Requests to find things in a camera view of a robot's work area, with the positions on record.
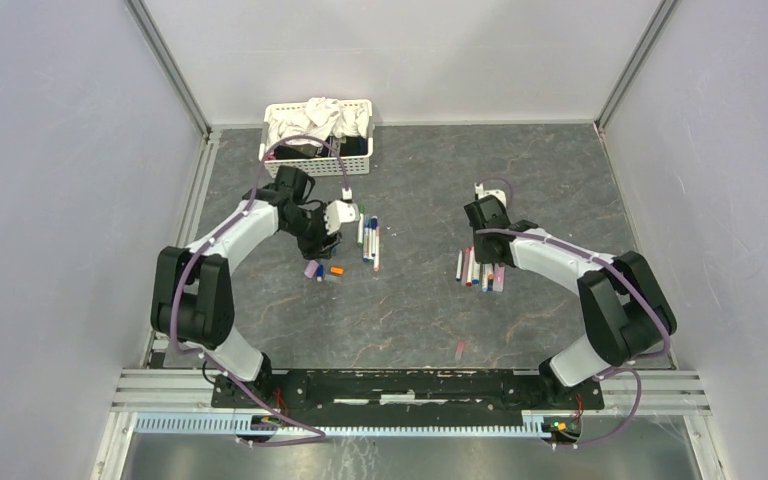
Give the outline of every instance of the plastic basket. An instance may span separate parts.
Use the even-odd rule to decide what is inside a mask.
[[[266,107],[266,114],[263,116],[263,133],[260,136],[260,150],[258,151],[257,158],[263,158],[263,152],[266,151],[269,145],[266,144],[267,135],[269,134],[269,120],[272,119],[273,112],[284,110],[304,110],[306,103],[276,103]],[[367,150],[366,155],[341,157],[343,164],[346,166],[346,173],[349,175],[363,175],[369,173],[369,157],[372,155],[372,131],[375,126],[372,123],[372,102],[369,100],[340,100],[340,105],[357,106],[364,105],[369,112],[369,127],[367,129]],[[342,175],[340,170],[340,164],[334,157],[322,157],[322,158],[302,158],[298,160],[268,160],[266,162],[266,170],[275,178],[278,173],[278,167],[281,165],[288,165],[291,167],[300,168],[312,177],[325,177],[333,175]]]

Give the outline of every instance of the robotic arm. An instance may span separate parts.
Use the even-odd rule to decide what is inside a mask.
[[[343,191],[345,201],[309,201],[315,184],[303,171],[282,166],[273,183],[246,193],[234,213],[210,233],[184,248],[164,248],[157,260],[152,327],[169,335],[173,298],[184,266],[205,242],[209,243],[186,279],[189,288],[178,309],[178,338],[211,350],[211,355],[241,380],[255,380],[268,358],[233,328],[231,273],[255,246],[278,230],[296,237],[305,259],[331,258],[342,238],[340,225],[357,220],[357,206],[351,203],[350,190]],[[303,208],[314,204],[313,209]]]
[[[672,310],[646,259],[639,253],[630,251],[614,257],[592,252],[553,238],[529,221],[512,224],[504,196],[485,193],[481,186],[476,188],[476,200],[464,210],[473,229],[478,263],[504,263],[533,271],[581,300],[586,334],[539,368],[555,393],[611,366],[619,367],[662,340],[643,307],[595,259],[621,272],[656,312],[668,334],[675,333]]]

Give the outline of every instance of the wall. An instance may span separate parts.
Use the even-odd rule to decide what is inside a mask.
[[[607,145],[735,478],[768,478],[768,2],[682,2]]]
[[[88,476],[199,142],[124,2],[0,2],[0,479]]]
[[[390,123],[593,119],[657,0],[147,0],[205,115],[369,98]]]

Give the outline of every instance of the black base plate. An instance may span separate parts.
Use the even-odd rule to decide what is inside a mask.
[[[259,393],[275,406],[279,389],[292,418],[322,427],[521,426],[522,410],[576,410],[577,394],[585,410],[605,407],[601,388],[592,380],[550,398],[540,376],[514,370],[289,370],[273,372]],[[386,395],[409,392],[415,402],[441,402],[387,401]],[[367,403],[335,403],[347,399]],[[219,376],[211,406],[255,405]]]

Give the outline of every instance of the white cloth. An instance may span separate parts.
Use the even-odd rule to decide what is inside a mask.
[[[269,145],[291,135],[310,135],[325,140],[335,137],[367,138],[369,112],[363,105],[343,106],[333,98],[311,98],[303,109],[278,110],[268,120]],[[312,144],[308,140],[291,140],[291,145]]]

